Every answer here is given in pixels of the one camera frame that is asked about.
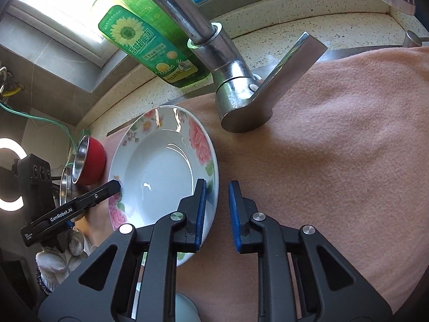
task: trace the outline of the window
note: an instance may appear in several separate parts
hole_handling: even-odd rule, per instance
[[[14,0],[8,12],[102,67],[117,51],[91,18],[94,0]]]

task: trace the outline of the plate rim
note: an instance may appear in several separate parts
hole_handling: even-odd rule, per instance
[[[132,124],[129,125],[128,129],[124,132],[124,135],[122,136],[122,139],[119,141],[114,154],[113,154],[113,158],[112,158],[112,162],[110,163],[110,168],[109,168],[109,175],[108,175],[108,181],[111,180],[111,175],[112,175],[112,165],[113,165],[113,160],[116,157],[116,154],[119,150],[119,148],[122,146],[122,142],[123,140],[126,138],[127,133],[129,132],[129,130],[132,128],[132,126],[139,121],[146,113],[150,112],[151,110],[156,110],[156,109],[160,109],[160,108],[176,108],[178,110],[183,111],[184,113],[186,113],[186,115],[188,115],[189,117],[191,117],[198,125],[199,127],[202,129],[202,132],[204,133],[204,136],[207,138],[207,143],[209,144],[209,148],[210,151],[212,153],[212,158],[213,158],[213,166],[214,166],[214,181],[213,181],[213,191],[214,191],[214,204],[213,204],[213,216],[212,218],[209,220],[209,223],[207,223],[207,226],[209,227],[209,230],[206,232],[205,236],[203,234],[202,240],[201,240],[201,246],[204,243],[205,239],[207,238],[207,236],[209,235],[209,232],[212,228],[213,225],[213,221],[215,220],[215,216],[216,216],[216,211],[217,211],[217,202],[218,202],[218,198],[219,198],[219,166],[217,164],[217,156],[216,156],[216,151],[215,151],[215,147],[213,146],[213,142],[209,136],[209,133],[207,132],[207,130],[205,129],[205,127],[203,126],[203,124],[200,122],[200,120],[198,120],[198,118],[195,117],[195,115],[193,113],[191,113],[189,110],[182,108],[181,106],[177,106],[177,105],[160,105],[157,106],[155,108],[149,109],[146,112],[144,112],[143,114],[141,114],[135,121],[132,122]],[[110,224],[113,228],[113,223],[112,223],[112,217],[110,216],[110,209],[109,209],[109,205],[108,205],[108,212],[109,212],[109,219],[110,219]],[[177,260],[177,266],[180,266],[182,264],[184,264],[185,262],[187,262],[192,256],[195,255],[195,253],[187,253],[190,255],[185,255],[185,257],[181,260]]]

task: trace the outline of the sunflower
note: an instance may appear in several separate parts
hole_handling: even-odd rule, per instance
[[[116,24],[112,25],[110,32],[117,43],[132,46],[142,36],[143,27],[142,23],[135,18],[125,19],[122,17],[116,21]]]

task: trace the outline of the red bowl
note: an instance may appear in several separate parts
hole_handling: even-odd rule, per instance
[[[79,143],[72,169],[72,181],[79,185],[97,183],[106,167],[106,151],[101,143],[88,135]]]

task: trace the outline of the camera lens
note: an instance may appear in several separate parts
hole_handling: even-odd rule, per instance
[[[46,179],[45,169],[43,167],[40,167],[40,179],[42,180]]]

